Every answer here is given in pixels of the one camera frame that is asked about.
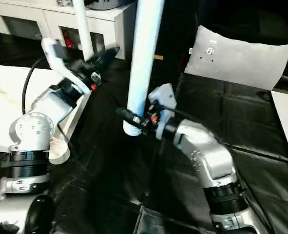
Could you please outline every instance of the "silver robotic arm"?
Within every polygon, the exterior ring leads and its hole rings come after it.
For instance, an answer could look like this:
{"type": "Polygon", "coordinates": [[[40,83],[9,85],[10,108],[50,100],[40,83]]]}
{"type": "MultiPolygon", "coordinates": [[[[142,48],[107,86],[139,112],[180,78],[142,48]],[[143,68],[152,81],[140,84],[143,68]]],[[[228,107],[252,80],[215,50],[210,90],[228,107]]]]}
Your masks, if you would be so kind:
{"type": "Polygon", "coordinates": [[[32,104],[30,111],[11,126],[16,143],[2,167],[0,180],[0,233],[46,234],[50,231],[54,204],[47,195],[50,184],[48,154],[50,138],[82,96],[89,96],[101,83],[99,71],[111,62],[119,48],[94,55],[84,62],[68,63],[61,45],[43,39],[42,47],[51,69],[64,77],[51,85],[32,104]]]}
{"type": "Polygon", "coordinates": [[[144,133],[154,130],[157,139],[171,140],[188,157],[205,192],[214,227],[222,233],[249,228],[254,233],[267,234],[246,201],[228,149],[200,123],[174,117],[176,100],[171,84],[156,88],[148,98],[152,106],[147,118],[121,108],[117,113],[144,133]]]}

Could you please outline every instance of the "black plastic sheet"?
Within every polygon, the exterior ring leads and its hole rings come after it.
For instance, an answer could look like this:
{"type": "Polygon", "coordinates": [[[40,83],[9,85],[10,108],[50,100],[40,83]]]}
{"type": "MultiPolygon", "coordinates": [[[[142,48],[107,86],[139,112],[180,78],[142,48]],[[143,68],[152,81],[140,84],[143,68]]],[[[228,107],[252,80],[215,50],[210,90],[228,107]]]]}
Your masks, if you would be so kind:
{"type": "MultiPolygon", "coordinates": [[[[0,65],[30,67],[41,55],[39,41],[0,34],[0,65]]],[[[270,93],[191,75],[178,82],[171,67],[166,61],[154,63],[150,91],[178,83],[177,108],[227,145],[277,233],[288,234],[288,146],[270,93]]],[[[115,110],[126,106],[129,76],[130,64],[118,59],[102,74],[71,138],[75,152],[66,163],[50,166],[57,205],[54,232],[213,233],[209,207],[188,159],[169,141],[124,133],[115,110]]]]}

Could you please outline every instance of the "gray cushion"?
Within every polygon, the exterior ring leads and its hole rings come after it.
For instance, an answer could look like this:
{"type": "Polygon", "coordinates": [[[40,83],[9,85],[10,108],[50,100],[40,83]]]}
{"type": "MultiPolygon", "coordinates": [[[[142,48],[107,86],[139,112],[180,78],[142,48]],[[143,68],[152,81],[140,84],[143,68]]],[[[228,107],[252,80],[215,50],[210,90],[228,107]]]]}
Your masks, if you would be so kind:
{"type": "Polygon", "coordinates": [[[228,39],[199,26],[185,72],[271,90],[287,60],[288,45],[228,39]]]}

